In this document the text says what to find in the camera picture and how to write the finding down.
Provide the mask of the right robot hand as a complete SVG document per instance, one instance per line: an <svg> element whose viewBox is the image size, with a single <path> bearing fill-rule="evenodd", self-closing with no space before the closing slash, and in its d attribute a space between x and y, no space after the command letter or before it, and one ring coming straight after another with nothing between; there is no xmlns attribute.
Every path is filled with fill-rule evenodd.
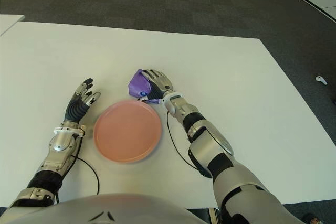
<svg viewBox="0 0 336 224"><path fill-rule="evenodd" d="M174 91L173 85L168 77L157 70L142 70L141 74L148 81L151 91L147 95L148 100L162 99Z"/></svg>

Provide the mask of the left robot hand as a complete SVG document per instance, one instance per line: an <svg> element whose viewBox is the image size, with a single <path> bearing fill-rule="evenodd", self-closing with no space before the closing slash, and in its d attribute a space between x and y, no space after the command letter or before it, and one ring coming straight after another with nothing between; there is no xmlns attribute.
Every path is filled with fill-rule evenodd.
<svg viewBox="0 0 336 224"><path fill-rule="evenodd" d="M79 123L89 108L100 98L101 93L89 91L93 87L93 79L82 82L75 90L65 110L64 122Z"/></svg>

